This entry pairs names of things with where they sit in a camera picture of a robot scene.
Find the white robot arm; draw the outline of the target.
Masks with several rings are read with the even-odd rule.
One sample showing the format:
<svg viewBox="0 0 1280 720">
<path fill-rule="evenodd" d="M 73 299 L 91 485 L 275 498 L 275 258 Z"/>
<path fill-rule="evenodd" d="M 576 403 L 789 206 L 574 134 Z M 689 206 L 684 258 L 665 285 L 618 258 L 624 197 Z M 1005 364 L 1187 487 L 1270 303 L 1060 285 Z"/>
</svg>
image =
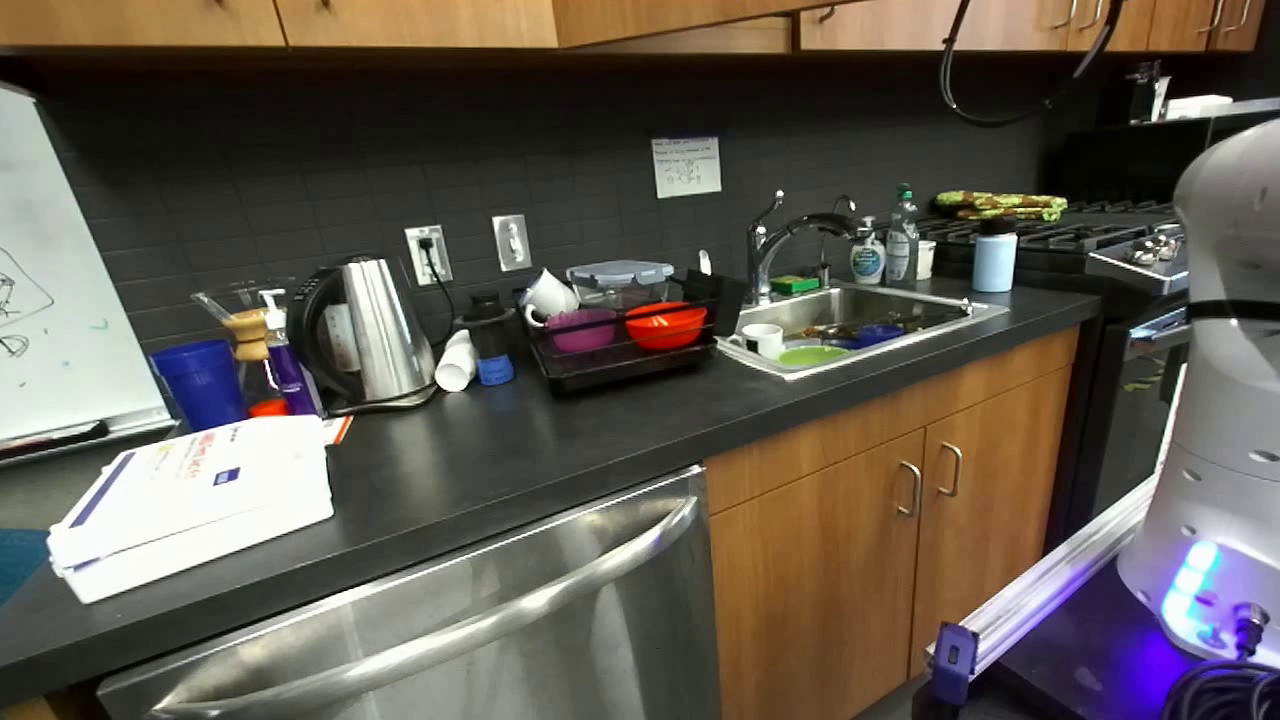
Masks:
<svg viewBox="0 0 1280 720">
<path fill-rule="evenodd" d="M 1187 236 L 1187 364 L 1123 587 L 1167 639 L 1280 665 L 1280 118 L 1202 152 L 1171 191 Z"/>
</svg>

